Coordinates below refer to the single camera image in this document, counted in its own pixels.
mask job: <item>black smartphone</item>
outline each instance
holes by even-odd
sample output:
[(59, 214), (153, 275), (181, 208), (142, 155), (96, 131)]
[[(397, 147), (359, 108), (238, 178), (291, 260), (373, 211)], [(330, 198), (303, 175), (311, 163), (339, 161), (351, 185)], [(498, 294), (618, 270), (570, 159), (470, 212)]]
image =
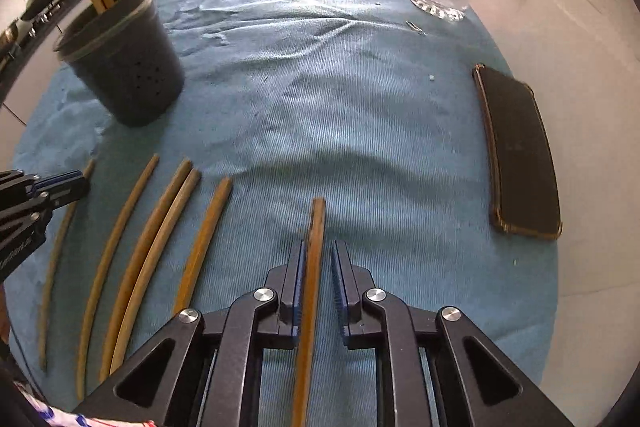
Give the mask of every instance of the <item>black smartphone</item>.
[(533, 90), (484, 64), (472, 74), (489, 153), (492, 223), (506, 233), (558, 238), (556, 172)]

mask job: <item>silver screw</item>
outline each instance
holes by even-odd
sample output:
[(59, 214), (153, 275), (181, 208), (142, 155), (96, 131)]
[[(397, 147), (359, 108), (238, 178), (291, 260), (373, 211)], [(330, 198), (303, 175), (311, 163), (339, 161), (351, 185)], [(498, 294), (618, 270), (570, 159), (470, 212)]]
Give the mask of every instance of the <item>silver screw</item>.
[(386, 298), (386, 292), (384, 290), (381, 290), (380, 288), (372, 288), (370, 290), (367, 290), (366, 295), (367, 299), (373, 302), (380, 302), (385, 300)]
[(193, 308), (185, 308), (178, 313), (178, 318), (180, 319), (180, 322), (189, 324), (198, 318), (198, 312)]
[(267, 302), (273, 299), (274, 293), (271, 288), (258, 288), (254, 292), (254, 299), (260, 302)]
[(456, 320), (459, 320), (461, 316), (462, 313), (460, 313), (460, 310), (453, 306), (447, 306), (442, 310), (442, 318), (446, 321), (455, 322)]

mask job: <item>triangular cutout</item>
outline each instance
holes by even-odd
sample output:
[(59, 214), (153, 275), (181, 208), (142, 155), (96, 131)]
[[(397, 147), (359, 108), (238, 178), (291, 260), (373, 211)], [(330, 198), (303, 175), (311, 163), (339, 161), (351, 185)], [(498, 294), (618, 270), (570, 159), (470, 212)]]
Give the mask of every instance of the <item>triangular cutout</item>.
[(158, 344), (120, 383), (116, 388), (116, 395), (140, 407), (151, 407), (174, 347), (173, 339), (165, 339)]
[(485, 405), (496, 405), (520, 392), (520, 386), (475, 339), (466, 338), (463, 344)]

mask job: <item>black plastic container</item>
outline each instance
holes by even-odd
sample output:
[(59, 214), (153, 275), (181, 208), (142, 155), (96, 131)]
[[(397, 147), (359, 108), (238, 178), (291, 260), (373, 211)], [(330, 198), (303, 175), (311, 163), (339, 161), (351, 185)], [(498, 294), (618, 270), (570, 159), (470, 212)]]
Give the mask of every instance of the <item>black plastic container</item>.
[(153, 0), (115, 1), (84, 10), (55, 50), (120, 123), (142, 126), (175, 101), (184, 72)]

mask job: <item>phone case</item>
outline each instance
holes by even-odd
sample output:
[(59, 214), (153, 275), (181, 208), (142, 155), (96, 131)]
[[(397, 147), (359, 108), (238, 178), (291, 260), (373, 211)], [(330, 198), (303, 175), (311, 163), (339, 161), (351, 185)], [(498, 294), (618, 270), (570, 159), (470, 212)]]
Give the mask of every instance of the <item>phone case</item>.
[(492, 184), (492, 223), (502, 232), (557, 239), (562, 232), (558, 184), (532, 89), (477, 64)]

